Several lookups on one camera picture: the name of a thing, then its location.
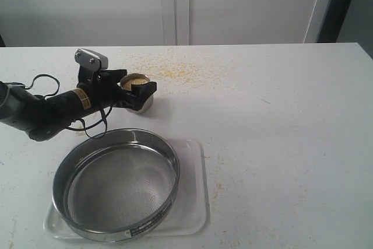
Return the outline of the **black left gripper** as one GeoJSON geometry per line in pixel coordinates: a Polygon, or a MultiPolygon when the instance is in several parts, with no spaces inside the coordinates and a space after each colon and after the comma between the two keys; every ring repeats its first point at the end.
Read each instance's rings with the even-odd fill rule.
{"type": "Polygon", "coordinates": [[[80,67],[77,88],[89,98],[91,108],[106,108],[116,105],[134,112],[143,110],[146,102],[157,90],[156,82],[125,86],[121,79],[127,75],[126,69],[100,70],[91,72],[80,67]]]}

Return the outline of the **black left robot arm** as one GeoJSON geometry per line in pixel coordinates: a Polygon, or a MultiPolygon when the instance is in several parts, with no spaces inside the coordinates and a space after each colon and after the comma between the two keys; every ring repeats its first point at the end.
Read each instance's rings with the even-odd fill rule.
{"type": "Polygon", "coordinates": [[[72,130],[71,123],[99,112],[106,124],[105,109],[114,107],[139,111],[157,90],[156,82],[123,89],[119,82],[127,71],[79,68],[75,89],[42,96],[29,93],[22,83],[1,83],[1,123],[25,132],[34,141],[46,141],[62,130],[72,130]]]}

